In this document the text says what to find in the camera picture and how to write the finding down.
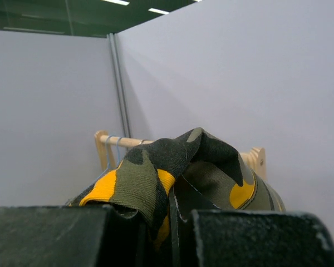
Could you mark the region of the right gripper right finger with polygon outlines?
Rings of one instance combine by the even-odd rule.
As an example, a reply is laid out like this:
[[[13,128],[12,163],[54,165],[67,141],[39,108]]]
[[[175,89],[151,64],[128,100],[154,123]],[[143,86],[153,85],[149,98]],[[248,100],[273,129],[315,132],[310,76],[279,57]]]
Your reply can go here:
[[[180,266],[334,266],[334,242],[313,214],[193,210]]]

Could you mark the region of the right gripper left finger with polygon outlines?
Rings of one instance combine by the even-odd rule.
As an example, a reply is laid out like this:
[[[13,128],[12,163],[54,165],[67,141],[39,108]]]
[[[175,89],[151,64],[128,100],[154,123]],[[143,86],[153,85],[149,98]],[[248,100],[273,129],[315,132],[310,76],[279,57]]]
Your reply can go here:
[[[0,207],[0,266],[147,266],[146,226],[113,206]]]

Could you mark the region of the camouflage trousers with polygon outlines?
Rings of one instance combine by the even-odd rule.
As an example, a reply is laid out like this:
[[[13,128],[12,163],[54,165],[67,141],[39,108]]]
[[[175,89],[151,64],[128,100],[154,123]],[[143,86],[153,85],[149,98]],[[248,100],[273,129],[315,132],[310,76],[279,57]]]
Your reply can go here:
[[[202,128],[133,147],[116,169],[70,205],[109,203],[136,210],[149,227],[154,248],[159,249],[167,245],[170,235],[168,195],[179,178],[223,210],[284,210],[280,196],[239,152]]]

